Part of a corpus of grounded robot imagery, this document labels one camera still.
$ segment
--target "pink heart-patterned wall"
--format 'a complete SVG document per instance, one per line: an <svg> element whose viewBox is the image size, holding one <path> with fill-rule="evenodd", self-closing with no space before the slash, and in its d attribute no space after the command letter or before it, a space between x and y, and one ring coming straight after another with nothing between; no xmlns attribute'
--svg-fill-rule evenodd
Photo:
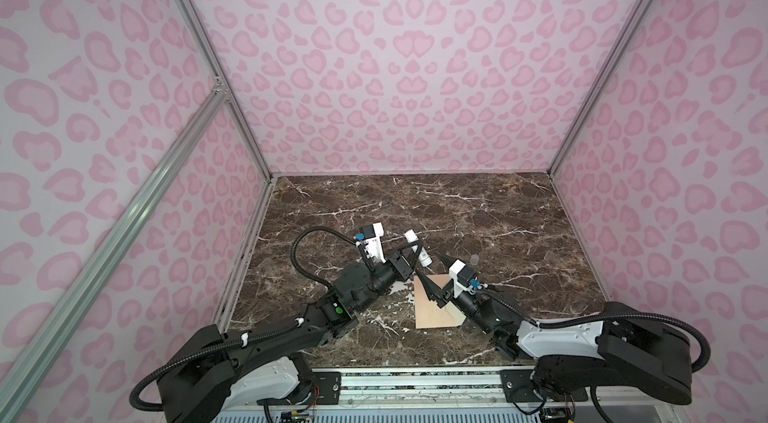
<svg viewBox="0 0 768 423"><path fill-rule="evenodd" d="M211 89L172 0L0 0L0 379Z"/></svg>
<svg viewBox="0 0 768 423"><path fill-rule="evenodd" d="M157 421L128 393L213 321L263 187L222 108L19 422Z"/></svg>
<svg viewBox="0 0 768 423"><path fill-rule="evenodd" d="M194 0L271 169L549 168L635 0Z"/></svg>
<svg viewBox="0 0 768 423"><path fill-rule="evenodd" d="M768 418L768 0L660 0L556 184L611 295L692 323L695 423Z"/></svg>

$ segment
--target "brown marble surface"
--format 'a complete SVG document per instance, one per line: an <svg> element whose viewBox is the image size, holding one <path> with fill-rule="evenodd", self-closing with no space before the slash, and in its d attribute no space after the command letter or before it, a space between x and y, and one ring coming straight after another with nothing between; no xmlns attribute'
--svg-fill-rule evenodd
<svg viewBox="0 0 768 423"><path fill-rule="evenodd" d="M231 328L295 315L325 291L288 259L302 229L326 225L352 236L377 221L386 231L385 252L405 243L402 234L413 228L430 252L465 262L479 255L473 266L478 279L515 294L533 316L562 318L602 307L597 281L543 174L285 177L277 180ZM298 256L306 269L331 281L359 258L326 233L307 236ZM429 269L446 273L434 260ZM307 350L312 367L510 364L470 321L416 330L413 282L394 289L348 335Z"/></svg>

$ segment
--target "vent grille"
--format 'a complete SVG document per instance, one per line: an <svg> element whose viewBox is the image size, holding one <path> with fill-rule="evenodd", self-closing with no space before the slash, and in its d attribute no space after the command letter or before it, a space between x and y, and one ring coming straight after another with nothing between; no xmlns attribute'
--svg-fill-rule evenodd
<svg viewBox="0 0 768 423"><path fill-rule="evenodd" d="M279 412L273 411L275 421ZM320 410L313 423L541 423L514 409ZM225 411L214 423L266 423L262 411Z"/></svg>

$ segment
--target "white bottle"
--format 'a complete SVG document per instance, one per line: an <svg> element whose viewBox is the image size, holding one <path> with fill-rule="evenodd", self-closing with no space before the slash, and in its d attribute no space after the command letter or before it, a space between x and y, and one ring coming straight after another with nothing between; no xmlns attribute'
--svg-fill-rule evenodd
<svg viewBox="0 0 768 423"><path fill-rule="evenodd" d="M409 229L406 231L406 239L408 240L408 243L412 243L418 240L418 236L416 236L416 232L414 232L412 229ZM411 246L411 249L416 252L418 245ZM432 258L427 255L427 250L424 249L423 245L422 252L418 255L418 262L424 267L432 264Z"/></svg>

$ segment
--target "beige square board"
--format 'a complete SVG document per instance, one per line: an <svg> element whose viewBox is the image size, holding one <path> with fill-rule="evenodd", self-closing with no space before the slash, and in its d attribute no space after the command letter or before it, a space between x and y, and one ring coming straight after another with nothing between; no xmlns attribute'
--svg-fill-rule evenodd
<svg viewBox="0 0 768 423"><path fill-rule="evenodd" d="M451 279L450 275L428 275L428 278L445 286ZM437 303L429 301L422 286L422 281L417 276L413 277L413 305L416 313L416 328L447 328L461 325L466 316L456 308L453 303L448 303L442 308Z"/></svg>

